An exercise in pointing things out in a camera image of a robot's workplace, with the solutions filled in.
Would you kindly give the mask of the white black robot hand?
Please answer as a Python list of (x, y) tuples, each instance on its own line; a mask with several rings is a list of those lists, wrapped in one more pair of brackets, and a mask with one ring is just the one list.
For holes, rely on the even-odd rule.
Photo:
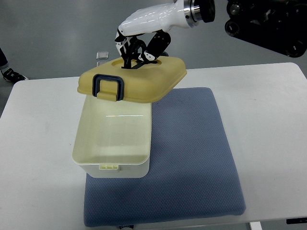
[(172, 27), (190, 28), (190, 7), (191, 1), (178, 0), (139, 9), (126, 18), (115, 37), (123, 68), (130, 69), (133, 59), (140, 63), (155, 62), (171, 42), (168, 31)]

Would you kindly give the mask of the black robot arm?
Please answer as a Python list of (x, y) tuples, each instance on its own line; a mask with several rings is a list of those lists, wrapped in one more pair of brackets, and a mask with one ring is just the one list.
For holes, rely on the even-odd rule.
[(229, 0), (225, 32), (291, 58), (307, 50), (305, 0)]

